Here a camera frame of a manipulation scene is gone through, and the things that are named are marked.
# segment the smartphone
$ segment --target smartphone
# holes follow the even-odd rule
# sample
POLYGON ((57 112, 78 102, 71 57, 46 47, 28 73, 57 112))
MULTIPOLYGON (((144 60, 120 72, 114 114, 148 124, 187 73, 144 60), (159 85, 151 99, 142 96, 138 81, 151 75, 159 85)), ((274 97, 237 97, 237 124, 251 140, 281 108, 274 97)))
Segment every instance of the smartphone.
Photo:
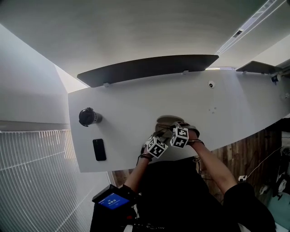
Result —
POLYGON ((92 144, 94 145, 96 160, 97 161, 106 160, 107 158, 103 139, 93 140, 92 144))

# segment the cable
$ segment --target cable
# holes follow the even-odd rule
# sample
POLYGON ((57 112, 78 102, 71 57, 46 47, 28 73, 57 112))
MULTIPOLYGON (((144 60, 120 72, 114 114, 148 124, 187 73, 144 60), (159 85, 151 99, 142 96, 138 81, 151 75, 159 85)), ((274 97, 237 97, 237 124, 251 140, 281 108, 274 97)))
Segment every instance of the cable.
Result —
POLYGON ((277 150, 273 151, 270 155, 268 155, 262 162, 259 163, 259 165, 257 167, 254 168, 254 170, 252 170, 252 172, 247 176, 247 178, 250 177, 250 175, 261 165, 261 163, 263 163, 268 157, 270 157, 273 153, 275 153, 277 150))

